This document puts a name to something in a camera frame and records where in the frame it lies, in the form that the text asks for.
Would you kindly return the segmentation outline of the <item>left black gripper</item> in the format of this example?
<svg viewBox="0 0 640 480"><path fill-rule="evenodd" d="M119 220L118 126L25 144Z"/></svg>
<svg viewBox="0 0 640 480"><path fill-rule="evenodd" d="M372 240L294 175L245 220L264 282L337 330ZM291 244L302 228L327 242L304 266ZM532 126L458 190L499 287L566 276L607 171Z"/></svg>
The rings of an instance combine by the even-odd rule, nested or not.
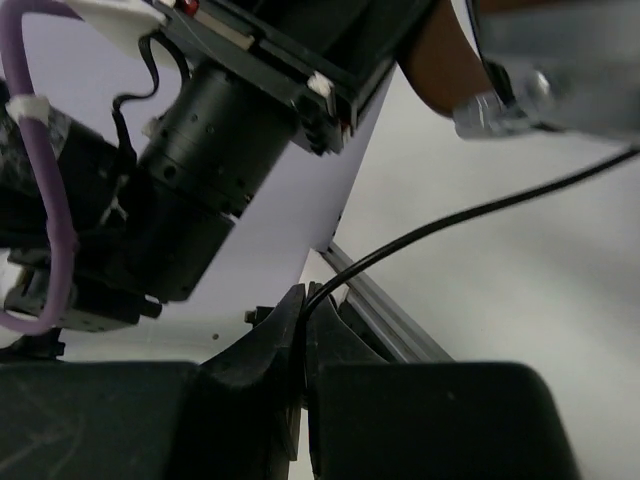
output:
<svg viewBox="0 0 640 480"><path fill-rule="evenodd" d="M429 1L157 1L191 65L134 175L137 214L240 215L290 145L338 154Z"/></svg>

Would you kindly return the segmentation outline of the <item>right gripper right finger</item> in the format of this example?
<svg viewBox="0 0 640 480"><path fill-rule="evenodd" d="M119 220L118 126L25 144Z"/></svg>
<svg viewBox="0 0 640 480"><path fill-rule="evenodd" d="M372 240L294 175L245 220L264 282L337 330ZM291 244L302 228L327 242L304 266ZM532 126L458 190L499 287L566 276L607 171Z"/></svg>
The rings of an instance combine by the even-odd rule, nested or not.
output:
<svg viewBox="0 0 640 480"><path fill-rule="evenodd" d="M389 362L330 300L306 315L319 479L576 479L550 389L514 362Z"/></svg>

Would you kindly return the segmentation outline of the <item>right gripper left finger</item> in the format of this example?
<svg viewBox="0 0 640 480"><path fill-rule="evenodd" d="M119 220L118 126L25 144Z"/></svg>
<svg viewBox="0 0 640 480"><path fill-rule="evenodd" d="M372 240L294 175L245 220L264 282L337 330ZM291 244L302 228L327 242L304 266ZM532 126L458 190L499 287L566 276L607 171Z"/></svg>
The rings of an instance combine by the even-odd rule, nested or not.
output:
<svg viewBox="0 0 640 480"><path fill-rule="evenodd" d="M5 479L284 479L299 452L293 286L213 358L71 363L53 337L1 351Z"/></svg>

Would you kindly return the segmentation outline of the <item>brown silver headphones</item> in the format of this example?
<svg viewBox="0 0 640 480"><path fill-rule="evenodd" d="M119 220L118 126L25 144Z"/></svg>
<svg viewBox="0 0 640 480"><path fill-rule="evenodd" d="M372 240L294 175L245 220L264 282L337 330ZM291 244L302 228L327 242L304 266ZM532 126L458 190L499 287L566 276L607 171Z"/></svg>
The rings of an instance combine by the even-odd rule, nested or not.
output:
<svg viewBox="0 0 640 480"><path fill-rule="evenodd" d="M438 1L398 64L466 139L534 130L639 145L636 1Z"/></svg>

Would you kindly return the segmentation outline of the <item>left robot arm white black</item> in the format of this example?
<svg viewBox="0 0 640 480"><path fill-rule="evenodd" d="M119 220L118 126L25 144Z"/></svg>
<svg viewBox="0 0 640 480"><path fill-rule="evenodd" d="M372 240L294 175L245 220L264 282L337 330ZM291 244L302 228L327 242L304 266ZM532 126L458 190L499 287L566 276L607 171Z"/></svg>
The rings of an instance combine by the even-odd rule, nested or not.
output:
<svg viewBox="0 0 640 480"><path fill-rule="evenodd" d="M1 323L54 356L61 330L157 317L194 292L289 151L360 155L430 1L5 1L1 246L23 277ZM104 140L35 91L29 15L89 24L151 77Z"/></svg>

